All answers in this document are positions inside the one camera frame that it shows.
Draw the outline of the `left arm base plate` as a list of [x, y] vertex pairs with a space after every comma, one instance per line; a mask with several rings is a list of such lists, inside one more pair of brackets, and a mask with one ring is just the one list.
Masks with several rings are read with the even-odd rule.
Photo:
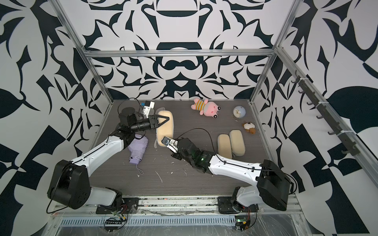
[[113, 214], [114, 212], [118, 214], [134, 214], [138, 210], [139, 200], [137, 197], [117, 198], [110, 206], [98, 205], [95, 213], [99, 215]]

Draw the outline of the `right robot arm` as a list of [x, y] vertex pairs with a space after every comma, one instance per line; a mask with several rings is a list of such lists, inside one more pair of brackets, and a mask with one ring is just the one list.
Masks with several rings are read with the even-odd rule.
[[245, 183], [237, 187], [231, 202], [239, 207], [265, 203], [276, 210], [287, 209], [291, 181], [289, 176], [270, 160], [263, 163], [241, 162], [211, 151], [200, 150], [188, 138], [177, 140], [164, 137], [162, 143], [172, 151], [172, 157], [187, 161], [200, 173], [221, 175]]

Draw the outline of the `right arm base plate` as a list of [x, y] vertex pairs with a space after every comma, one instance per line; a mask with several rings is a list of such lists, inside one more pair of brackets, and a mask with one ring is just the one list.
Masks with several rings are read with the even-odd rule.
[[218, 211], [220, 214], [238, 214], [258, 212], [258, 205], [242, 206], [232, 197], [218, 197]]

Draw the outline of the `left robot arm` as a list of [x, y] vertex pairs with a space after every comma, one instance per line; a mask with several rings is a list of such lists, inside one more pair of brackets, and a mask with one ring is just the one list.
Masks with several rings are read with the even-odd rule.
[[122, 193], [111, 188], [91, 186], [90, 176], [110, 157], [138, 140], [138, 132], [173, 128], [173, 116], [169, 111], [160, 111], [145, 119], [138, 119], [137, 116], [134, 108], [124, 108], [119, 114], [119, 124], [102, 143], [78, 158], [58, 162], [47, 191], [48, 198], [71, 209], [99, 205], [119, 211], [123, 204]]

